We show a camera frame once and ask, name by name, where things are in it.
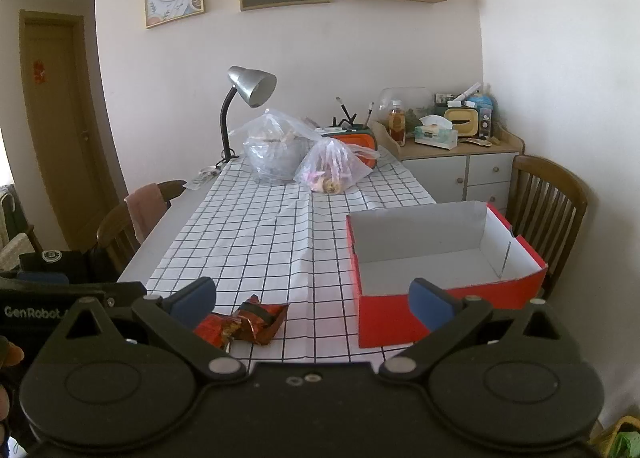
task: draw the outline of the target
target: cardboard box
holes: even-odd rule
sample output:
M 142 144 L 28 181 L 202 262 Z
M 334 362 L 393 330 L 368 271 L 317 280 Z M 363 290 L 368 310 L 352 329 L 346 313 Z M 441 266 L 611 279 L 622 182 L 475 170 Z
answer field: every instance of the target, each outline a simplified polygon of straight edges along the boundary
M 455 297 L 518 309 L 536 297 L 547 265 L 483 202 L 375 209 L 347 216 L 360 346 L 428 334 L 410 313 L 409 285 L 425 278 Z

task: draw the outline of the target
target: grid tablecloth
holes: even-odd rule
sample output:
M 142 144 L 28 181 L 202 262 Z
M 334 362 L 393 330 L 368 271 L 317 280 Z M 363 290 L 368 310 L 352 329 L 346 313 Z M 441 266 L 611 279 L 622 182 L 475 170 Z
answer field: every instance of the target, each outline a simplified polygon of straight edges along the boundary
M 200 276 L 218 288 L 215 312 L 231 314 L 251 295 L 290 303 L 268 346 L 234 341 L 230 353 L 255 361 L 379 365 L 406 345 L 360 348 L 346 216 L 352 211 L 434 203 L 384 148 L 377 168 L 346 193 L 311 194 L 300 184 L 258 183 L 244 159 L 227 164 L 176 236 L 147 290 L 167 296 Z

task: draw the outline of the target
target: wooden cabinet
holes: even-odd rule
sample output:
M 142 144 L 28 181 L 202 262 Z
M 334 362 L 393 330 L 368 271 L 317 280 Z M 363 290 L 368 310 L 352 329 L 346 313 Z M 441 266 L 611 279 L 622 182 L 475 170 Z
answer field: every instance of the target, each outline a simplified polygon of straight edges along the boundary
M 447 151 L 419 145 L 412 139 L 402 148 L 379 123 L 372 126 L 378 144 L 389 149 L 438 203 L 478 200 L 506 212 L 511 168 L 516 155 L 524 152 L 524 142 L 499 126 L 498 146 L 484 148 L 468 143 Z
M 465 196 L 466 157 L 414 159 L 402 163 L 438 203 L 462 202 Z
M 505 210 L 509 200 L 510 185 L 511 182 L 470 185 L 466 188 L 466 199 L 469 201 L 488 202 L 497 210 Z
M 516 155 L 517 153 L 494 153 L 469 157 L 468 185 L 510 181 L 513 158 Z

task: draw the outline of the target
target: wooden door frame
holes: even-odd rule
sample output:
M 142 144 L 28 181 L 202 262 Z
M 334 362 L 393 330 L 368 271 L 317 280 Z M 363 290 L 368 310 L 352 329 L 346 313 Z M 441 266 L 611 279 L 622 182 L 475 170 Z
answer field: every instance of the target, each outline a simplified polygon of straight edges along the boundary
M 88 64 L 86 61 L 86 44 L 84 42 L 84 17 L 83 16 L 75 16 L 75 15 L 67 15 L 67 14 L 57 14 L 57 13 L 43 13 L 36 11 L 27 11 L 24 9 L 20 10 L 19 13 L 20 19 L 20 68 L 22 73 L 22 92 L 24 94 L 24 105 L 27 111 L 27 121 L 30 128 L 31 134 L 31 142 L 33 143 L 33 148 L 36 154 L 36 160 L 38 161 L 38 167 L 42 174 L 42 180 L 44 186 L 47 190 L 47 194 L 49 195 L 49 202 L 53 207 L 54 212 L 56 213 L 56 217 L 58 219 L 58 223 L 60 224 L 60 228 L 62 229 L 62 233 L 65 236 L 67 242 L 70 242 L 68 239 L 68 229 L 63 225 L 63 221 L 58 215 L 58 210 L 56 208 L 56 204 L 54 200 L 51 199 L 52 193 L 50 192 L 47 186 L 47 169 L 46 166 L 40 164 L 40 156 L 38 154 L 38 149 L 36 144 L 33 142 L 33 132 L 35 130 L 35 125 L 33 123 L 33 108 L 30 99 L 29 92 L 29 78 L 33 77 L 32 67 L 26 58 L 27 53 L 27 38 L 26 38 L 26 26 L 27 25 L 63 25 L 63 26 L 71 26 L 72 28 L 72 37 L 74 44 L 74 60 L 76 62 L 76 74 L 78 76 L 78 89 L 80 93 L 80 107 L 82 110 L 82 115 L 85 120 L 86 127 L 88 129 L 88 133 L 90 136 L 90 151 L 92 156 L 94 157 L 96 170 L 97 170 L 97 179 L 100 185 L 100 191 L 102 191 L 104 196 L 104 205 L 106 207 L 105 214 L 109 212 L 112 207 L 115 207 L 119 203 L 118 194 L 116 192 L 115 186 L 113 185 L 113 179 L 111 178 L 111 173 L 109 171 L 109 166 L 107 164 L 106 157 L 104 155 L 104 149 L 102 147 L 102 140 L 100 138 L 100 130 L 98 130 L 98 123 L 95 117 L 95 108 L 94 108 L 94 99 L 91 93 L 91 83 L 89 79 L 89 70 Z

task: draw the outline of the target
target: food in plastic bag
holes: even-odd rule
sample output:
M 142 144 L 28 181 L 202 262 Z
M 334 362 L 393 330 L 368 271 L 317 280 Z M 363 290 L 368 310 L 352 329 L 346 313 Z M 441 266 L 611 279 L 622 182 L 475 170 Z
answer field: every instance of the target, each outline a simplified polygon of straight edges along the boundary
M 379 159 L 380 153 L 362 146 L 345 144 L 338 139 L 322 139 L 302 161 L 294 180 L 315 193 L 344 193 L 373 171 L 358 156 Z
M 322 137 L 302 121 L 275 110 L 232 131 L 247 132 L 244 154 L 258 179 L 281 185 L 293 181 L 313 142 Z

